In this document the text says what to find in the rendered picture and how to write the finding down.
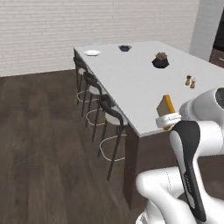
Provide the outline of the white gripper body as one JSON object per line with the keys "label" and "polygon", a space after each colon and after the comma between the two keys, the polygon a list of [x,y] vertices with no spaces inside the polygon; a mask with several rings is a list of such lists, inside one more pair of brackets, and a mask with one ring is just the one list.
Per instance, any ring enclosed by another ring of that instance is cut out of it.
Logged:
{"label": "white gripper body", "polygon": [[160,116],[156,119],[156,124],[159,128],[166,128],[178,123],[181,120],[181,115],[179,113],[171,113],[167,115]]}

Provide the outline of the white plate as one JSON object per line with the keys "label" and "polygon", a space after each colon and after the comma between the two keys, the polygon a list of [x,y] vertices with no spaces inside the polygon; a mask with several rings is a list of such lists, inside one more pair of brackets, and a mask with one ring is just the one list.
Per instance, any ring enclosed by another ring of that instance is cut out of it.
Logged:
{"label": "white plate", "polygon": [[87,56],[98,56],[98,55],[101,54],[101,52],[98,51],[98,50],[86,50],[84,53],[85,53]]}

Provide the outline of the tan orange wedge block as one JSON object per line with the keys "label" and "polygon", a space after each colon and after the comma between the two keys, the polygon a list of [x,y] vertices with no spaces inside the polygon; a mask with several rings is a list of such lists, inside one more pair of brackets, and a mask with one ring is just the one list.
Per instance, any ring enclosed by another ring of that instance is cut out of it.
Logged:
{"label": "tan orange wedge block", "polygon": [[[172,99],[168,94],[165,94],[162,97],[161,102],[157,106],[158,117],[164,116],[167,114],[175,113],[175,109],[172,104]],[[163,128],[164,130],[169,130],[171,126]]]}

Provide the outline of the black stool with cream seat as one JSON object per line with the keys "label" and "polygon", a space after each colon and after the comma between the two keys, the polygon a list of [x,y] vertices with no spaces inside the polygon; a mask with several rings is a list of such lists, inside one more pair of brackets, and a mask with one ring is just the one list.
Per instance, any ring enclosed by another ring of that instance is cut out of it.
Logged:
{"label": "black stool with cream seat", "polygon": [[[93,74],[90,72],[85,72],[83,74],[84,80],[86,82],[85,90],[84,90],[84,95],[87,95],[87,92],[90,93],[90,98],[89,98],[89,103],[87,107],[87,114],[86,114],[86,124],[89,124],[88,120],[88,115],[90,113],[93,113],[93,110],[90,109],[91,107],[91,102],[93,100],[93,96],[96,95],[99,97],[100,95],[105,95],[107,92],[106,90],[99,84],[98,80],[95,78]],[[98,117],[100,114],[100,103],[97,103],[97,109],[94,111],[96,113],[95,119],[94,119],[94,129],[93,129],[93,134],[92,134],[92,141],[95,140],[95,132],[96,132],[96,127],[100,124],[98,124]]]}
{"label": "black stool with cream seat", "polygon": [[[105,123],[103,125],[101,141],[99,145],[99,150],[97,152],[97,157],[103,156],[106,160],[110,162],[108,175],[107,175],[107,180],[110,180],[114,163],[125,159],[125,157],[116,159],[116,154],[118,151],[119,143],[121,141],[121,137],[126,137],[126,134],[123,134],[123,130],[128,125],[128,121],[117,106],[111,106],[111,100],[109,99],[109,96],[107,94],[103,94],[99,97],[99,104],[102,110],[105,112]],[[109,124],[116,126],[116,135],[111,137],[105,137],[106,130]],[[116,139],[116,141],[115,141],[115,147],[112,154],[112,158],[108,158],[104,154],[102,145],[106,141],[112,140],[114,138]]]}
{"label": "black stool with cream seat", "polygon": [[77,84],[77,91],[78,91],[76,97],[77,97],[77,102],[80,102],[82,78],[83,78],[83,74],[88,70],[88,68],[85,62],[78,56],[73,57],[73,62],[75,64],[76,84]]}

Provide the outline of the plant in black pot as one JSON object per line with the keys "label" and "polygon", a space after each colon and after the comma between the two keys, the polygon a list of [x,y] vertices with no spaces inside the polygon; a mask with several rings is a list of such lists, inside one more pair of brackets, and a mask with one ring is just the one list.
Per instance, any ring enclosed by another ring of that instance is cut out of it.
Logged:
{"label": "plant in black pot", "polygon": [[156,68],[166,68],[169,66],[167,54],[165,52],[158,52],[155,55],[155,59],[152,61],[152,65]]}

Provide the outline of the dark wood cabinet run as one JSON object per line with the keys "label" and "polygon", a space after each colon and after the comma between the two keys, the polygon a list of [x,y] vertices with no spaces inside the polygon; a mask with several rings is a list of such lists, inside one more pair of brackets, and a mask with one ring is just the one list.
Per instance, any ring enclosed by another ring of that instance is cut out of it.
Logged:
{"label": "dark wood cabinet run", "polygon": [[209,62],[224,68],[224,9],[213,42],[213,49],[211,51]]}

